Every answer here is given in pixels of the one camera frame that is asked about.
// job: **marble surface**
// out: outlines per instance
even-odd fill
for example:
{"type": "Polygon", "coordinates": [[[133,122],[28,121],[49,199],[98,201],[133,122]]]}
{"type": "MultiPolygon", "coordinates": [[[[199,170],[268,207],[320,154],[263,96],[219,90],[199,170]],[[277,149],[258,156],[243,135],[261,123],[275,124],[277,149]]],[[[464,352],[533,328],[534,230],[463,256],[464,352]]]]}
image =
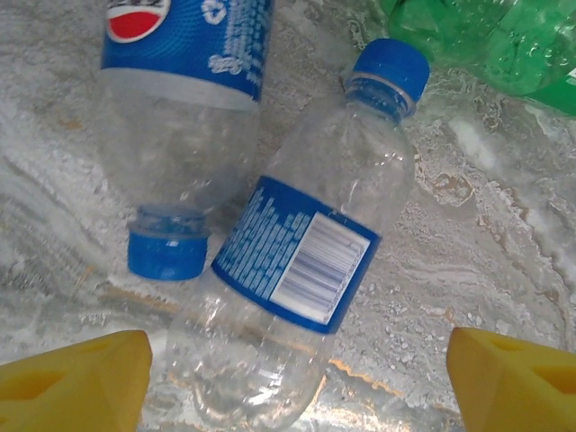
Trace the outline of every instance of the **marble surface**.
{"type": "MultiPolygon", "coordinates": [[[[2,363],[129,328],[145,329],[161,358],[174,305],[193,289],[145,285],[124,268],[131,210],[95,160],[89,111],[103,8],[0,8],[2,363]]],[[[373,0],[277,1],[250,183],[384,28],[373,0]]],[[[445,365],[454,326],[575,349],[576,122],[435,69],[405,129],[416,186],[294,431],[462,431],[445,365]]],[[[222,226],[248,191],[217,215],[222,226]]],[[[184,404],[153,402],[142,430],[193,430],[184,404]]]]}

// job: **blue bottle cap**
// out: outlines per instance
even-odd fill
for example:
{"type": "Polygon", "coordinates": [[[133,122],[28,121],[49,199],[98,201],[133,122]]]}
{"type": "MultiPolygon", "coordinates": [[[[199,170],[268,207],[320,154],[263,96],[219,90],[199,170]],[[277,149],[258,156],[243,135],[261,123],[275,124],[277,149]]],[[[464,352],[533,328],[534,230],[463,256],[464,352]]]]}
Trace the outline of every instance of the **blue bottle cap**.
{"type": "Polygon", "coordinates": [[[209,233],[199,213],[140,206],[128,229],[128,268],[135,275],[156,281],[184,281],[203,271],[209,233]]]}
{"type": "Polygon", "coordinates": [[[377,39],[362,51],[354,72],[385,79],[417,102],[428,82],[430,66],[424,55],[408,43],[377,39]]]}

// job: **yellow object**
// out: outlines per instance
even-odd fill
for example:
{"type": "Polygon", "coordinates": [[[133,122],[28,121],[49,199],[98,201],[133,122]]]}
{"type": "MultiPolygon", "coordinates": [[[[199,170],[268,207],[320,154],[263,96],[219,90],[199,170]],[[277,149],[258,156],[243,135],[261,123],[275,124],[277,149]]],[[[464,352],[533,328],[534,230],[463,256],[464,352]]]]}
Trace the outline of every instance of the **yellow object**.
{"type": "Polygon", "coordinates": [[[149,384],[146,333],[130,330],[0,366],[1,432],[134,432],[149,384]]]}
{"type": "Polygon", "coordinates": [[[446,363],[468,432],[576,432],[576,355],[455,328],[446,363]]]}

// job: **bottle label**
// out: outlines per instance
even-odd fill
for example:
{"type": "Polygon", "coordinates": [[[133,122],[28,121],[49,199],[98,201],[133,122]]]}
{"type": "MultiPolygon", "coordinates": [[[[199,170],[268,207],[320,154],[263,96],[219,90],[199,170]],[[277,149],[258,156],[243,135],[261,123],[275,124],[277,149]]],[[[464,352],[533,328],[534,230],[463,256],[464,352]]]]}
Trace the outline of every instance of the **bottle label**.
{"type": "Polygon", "coordinates": [[[527,94],[523,99],[536,104],[545,104],[561,113],[576,116],[576,68],[563,79],[536,92],[527,94]]]}
{"type": "Polygon", "coordinates": [[[333,334],[379,244],[375,232],[262,176],[211,268],[267,311],[333,334]]]}
{"type": "Polygon", "coordinates": [[[177,74],[259,101],[274,0],[107,0],[102,69],[177,74]]]}

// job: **crushed plastic bottle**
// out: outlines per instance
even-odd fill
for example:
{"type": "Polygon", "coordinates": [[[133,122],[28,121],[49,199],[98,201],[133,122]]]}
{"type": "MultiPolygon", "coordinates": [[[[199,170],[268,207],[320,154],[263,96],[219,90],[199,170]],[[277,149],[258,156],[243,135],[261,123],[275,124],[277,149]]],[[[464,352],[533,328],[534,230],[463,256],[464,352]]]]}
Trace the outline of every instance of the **crushed plastic bottle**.
{"type": "Polygon", "coordinates": [[[334,335],[408,199],[400,122],[428,80],[424,56],[370,43],[346,93],[311,103],[260,177],[166,345],[202,428],[273,431],[311,403],[334,335]]]}
{"type": "Polygon", "coordinates": [[[273,0],[107,2],[99,155],[137,206],[128,267],[196,277],[206,215],[244,184],[256,146],[273,0]]]}
{"type": "Polygon", "coordinates": [[[388,33],[507,95],[576,116],[574,0],[381,0],[388,33]]]}

